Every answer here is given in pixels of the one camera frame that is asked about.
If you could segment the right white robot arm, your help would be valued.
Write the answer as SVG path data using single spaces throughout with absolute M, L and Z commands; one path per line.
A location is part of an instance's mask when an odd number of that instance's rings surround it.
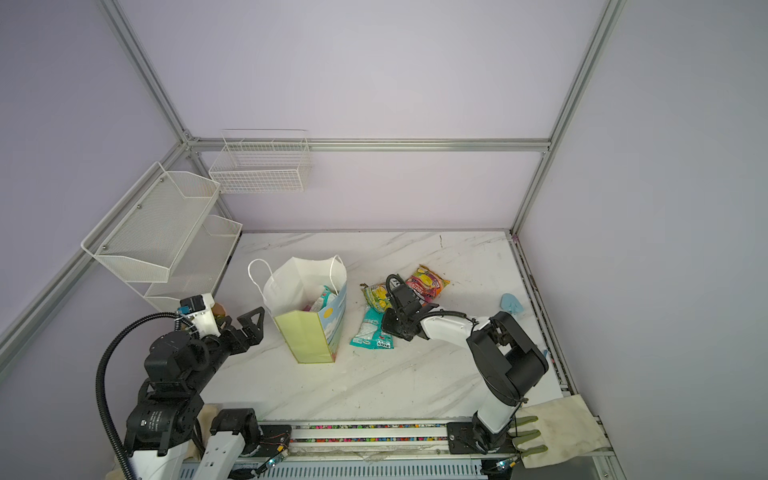
M 397 274 L 385 281 L 391 306 L 382 319 L 384 332 L 411 341 L 416 337 L 447 342 L 470 351 L 487 388 L 480 408 L 469 421 L 446 426 L 454 455 L 510 453 L 510 429 L 527 393 L 549 371 L 549 362 L 517 320 L 506 311 L 473 317 L 423 303 Z

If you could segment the floral paper gift bag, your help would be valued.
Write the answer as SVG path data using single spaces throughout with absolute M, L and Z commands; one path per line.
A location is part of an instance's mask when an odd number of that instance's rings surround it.
M 294 359 L 300 364 L 333 363 L 347 306 L 348 274 L 342 259 L 292 257 L 274 269 L 257 258 L 246 271 Z M 337 298 L 320 312 L 310 312 L 325 285 L 338 291 Z

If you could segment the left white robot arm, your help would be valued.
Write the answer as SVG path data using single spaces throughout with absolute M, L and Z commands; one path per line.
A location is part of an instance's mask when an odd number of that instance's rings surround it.
M 232 325 L 230 317 L 216 319 L 217 333 L 203 334 L 192 324 L 189 313 L 152 313 L 128 324 L 110 342 L 97 366 L 95 397 L 102 426 L 125 478 L 139 477 L 138 469 L 130 463 L 134 452 L 149 450 L 166 457 L 173 447 L 199 436 L 196 425 L 203 406 L 201 392 L 226 359 L 261 343 L 264 315 L 265 310 L 259 307 L 239 316 L 240 328 Z M 187 328 L 177 327 L 151 345 L 145 360 L 148 378 L 121 437 L 107 402 L 108 363 L 129 333 L 158 319 L 171 319 Z

